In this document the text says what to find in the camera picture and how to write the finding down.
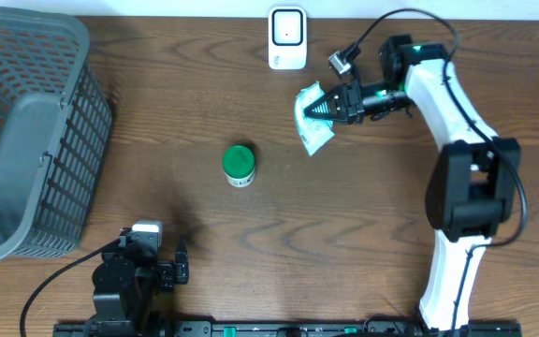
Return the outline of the teal snack packet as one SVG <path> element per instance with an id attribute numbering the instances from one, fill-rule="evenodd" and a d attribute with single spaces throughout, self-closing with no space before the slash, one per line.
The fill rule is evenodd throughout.
<path id="1" fill-rule="evenodd" d="M 305 108 L 323 96 L 324 93 L 319 82 L 316 81 L 313 85 L 302 89 L 295 99 L 294 120 L 303 146 L 309 156 L 313 156 L 335 136 L 331 121 L 306 117 L 303 113 Z"/>

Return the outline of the green lid jar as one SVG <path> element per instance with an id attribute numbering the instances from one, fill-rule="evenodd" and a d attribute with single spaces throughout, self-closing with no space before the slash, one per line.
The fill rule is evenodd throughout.
<path id="1" fill-rule="evenodd" d="M 255 179 L 255 156 L 246 146 L 229 147 L 224 153 L 222 165 L 227 182 L 234 187 L 246 187 Z"/>

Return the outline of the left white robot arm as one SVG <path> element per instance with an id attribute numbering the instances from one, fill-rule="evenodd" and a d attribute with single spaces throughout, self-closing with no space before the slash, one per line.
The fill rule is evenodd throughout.
<path id="1" fill-rule="evenodd" d="M 153 309 L 153 298 L 189 280 L 183 240 L 175 257 L 158 259 L 161 234 L 125 228 L 119 241 L 102 252 L 92 281 L 95 314 L 84 324 L 83 336 L 172 336 L 173 324 Z"/>

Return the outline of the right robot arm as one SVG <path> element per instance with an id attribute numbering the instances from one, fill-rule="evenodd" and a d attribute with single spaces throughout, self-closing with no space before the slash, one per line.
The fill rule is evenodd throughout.
<path id="1" fill-rule="evenodd" d="M 422 114 L 438 158 L 425 196 L 435 234 L 430 278 L 420 300 L 423 331 L 433 336 L 469 336 L 469 301 L 480 260 L 514 196 L 521 150 L 504 139 L 474 109 L 456 77 L 452 54 L 440 43 L 416 44 L 409 35 L 389 37 L 379 50 L 383 79 L 361 83 L 357 44 L 328 58 L 339 76 L 351 76 L 303 109 L 304 116 L 334 124 L 380 120 L 415 106 Z"/>

